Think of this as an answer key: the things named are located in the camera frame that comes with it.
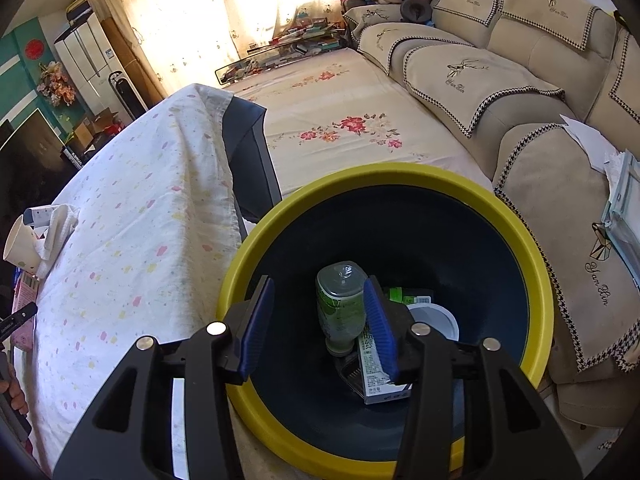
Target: white plastic lid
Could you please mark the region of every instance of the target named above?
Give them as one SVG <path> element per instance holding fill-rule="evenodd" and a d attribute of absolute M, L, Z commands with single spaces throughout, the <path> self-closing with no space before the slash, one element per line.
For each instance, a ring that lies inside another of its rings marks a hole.
<path fill-rule="evenodd" d="M 416 321 L 433 326 L 447 339 L 457 341 L 460 337 L 456 318 L 443 306 L 435 303 L 413 303 L 408 308 Z"/>

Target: pillow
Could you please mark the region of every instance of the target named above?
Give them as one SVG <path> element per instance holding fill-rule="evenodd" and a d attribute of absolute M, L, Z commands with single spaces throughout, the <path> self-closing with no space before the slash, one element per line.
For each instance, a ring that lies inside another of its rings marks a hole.
<path fill-rule="evenodd" d="M 414 48 L 444 43 L 469 45 L 449 32 L 418 23 L 379 23 L 362 31 L 358 52 L 389 75 L 394 50 L 407 40 L 421 40 L 412 43 Z"/>
<path fill-rule="evenodd" d="M 597 7 L 586 0 L 500 0 L 499 10 L 503 16 L 585 50 Z"/>
<path fill-rule="evenodd" d="M 432 0 L 432 19 L 436 27 L 485 47 L 498 5 L 499 0 Z"/>
<path fill-rule="evenodd" d="M 355 44 L 360 42 L 362 31 L 377 23 L 401 22 L 400 5 L 367 5 L 353 7 L 344 14 L 345 20 L 351 29 L 351 37 Z"/>
<path fill-rule="evenodd" d="M 640 294 L 597 223 L 606 177 L 558 124 L 523 125 L 500 144 L 495 193 L 525 222 L 543 252 L 557 315 L 548 371 L 557 384 L 618 376 L 638 365 Z"/>
<path fill-rule="evenodd" d="M 559 89 L 487 50 L 417 48 L 404 60 L 408 91 L 453 133 L 493 178 L 502 136 L 518 124 L 558 121 L 571 110 Z"/>
<path fill-rule="evenodd" d="M 621 152 L 640 158 L 640 48 L 621 29 L 604 85 L 587 124 L 599 130 Z"/>
<path fill-rule="evenodd" d="M 615 41 L 616 20 L 601 10 L 593 17 L 585 50 L 502 15 L 491 32 L 487 49 L 564 89 L 568 107 L 584 121 L 607 75 Z"/>

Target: floral bedsheet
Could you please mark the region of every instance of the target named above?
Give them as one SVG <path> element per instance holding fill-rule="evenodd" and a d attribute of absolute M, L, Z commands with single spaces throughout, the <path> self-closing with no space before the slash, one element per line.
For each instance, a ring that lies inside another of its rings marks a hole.
<path fill-rule="evenodd" d="M 372 162 L 430 164 L 491 189 L 446 127 L 353 50 L 302 60 L 227 89 L 267 108 L 264 132 L 283 196 Z"/>

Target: beige sofa cushion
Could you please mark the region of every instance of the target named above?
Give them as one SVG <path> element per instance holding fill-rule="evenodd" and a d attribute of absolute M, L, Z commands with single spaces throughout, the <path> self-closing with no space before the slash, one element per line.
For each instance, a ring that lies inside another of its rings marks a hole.
<path fill-rule="evenodd" d="M 489 41 L 499 0 L 432 0 L 433 22 L 479 48 Z"/>
<path fill-rule="evenodd" d="M 633 369 L 640 294 L 618 254 L 597 250 L 593 229 L 609 196 L 606 177 L 563 128 L 523 125 L 502 139 L 494 186 L 548 263 L 559 311 L 548 362 L 553 381 L 580 381 L 580 372 L 609 359 Z M 607 370 L 613 367 L 600 367 Z"/>
<path fill-rule="evenodd" d="M 596 7 L 586 0 L 500 0 L 500 12 L 585 50 Z"/>
<path fill-rule="evenodd" d="M 351 37 L 358 44 L 362 31 L 377 23 L 399 23 L 402 21 L 400 5 L 366 5 L 353 7 L 344 14 L 345 20 L 350 24 Z"/>
<path fill-rule="evenodd" d="M 562 93 L 525 68 L 487 50 L 460 45 L 410 51 L 405 87 L 462 142 L 488 178 L 502 136 L 522 123 L 557 121 L 571 110 Z"/>
<path fill-rule="evenodd" d="M 640 400 L 640 369 L 607 381 L 559 384 L 560 413 L 579 424 L 623 428 Z"/>
<path fill-rule="evenodd" d="M 598 38 L 598 42 L 593 43 L 599 43 L 594 46 L 599 47 L 600 52 L 591 48 L 576 50 L 543 30 L 503 15 L 495 24 L 487 49 L 563 88 L 567 105 L 583 121 L 606 76 L 615 36 L 615 20 L 601 10 L 594 16 L 590 35 Z"/>
<path fill-rule="evenodd" d="M 412 42 L 414 48 L 444 43 L 469 45 L 466 41 L 445 30 L 426 27 L 418 23 L 379 23 L 362 31 L 358 52 L 375 63 L 386 75 L 389 75 L 393 52 L 400 44 L 408 40 L 420 40 L 417 44 Z M 400 63 L 397 68 L 401 72 L 402 64 Z"/>
<path fill-rule="evenodd" d="M 500 0 L 487 49 L 564 89 L 583 121 L 593 107 L 616 42 L 616 20 L 584 0 Z"/>
<path fill-rule="evenodd" d="M 620 151 L 640 158 L 640 48 L 621 29 L 607 78 L 587 124 L 599 130 Z"/>

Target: polka dot blanket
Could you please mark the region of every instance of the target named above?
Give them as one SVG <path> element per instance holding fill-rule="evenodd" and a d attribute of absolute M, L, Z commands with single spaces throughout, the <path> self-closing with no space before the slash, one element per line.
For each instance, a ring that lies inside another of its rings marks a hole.
<path fill-rule="evenodd" d="M 56 199 L 80 208 L 79 224 L 41 286 L 33 352 L 16 363 L 34 454 L 48 474 L 139 336 L 184 339 L 215 319 L 241 242 L 222 141 L 231 97 L 201 85 L 176 92 Z M 174 454 L 184 455 L 182 431 L 174 418 Z"/>

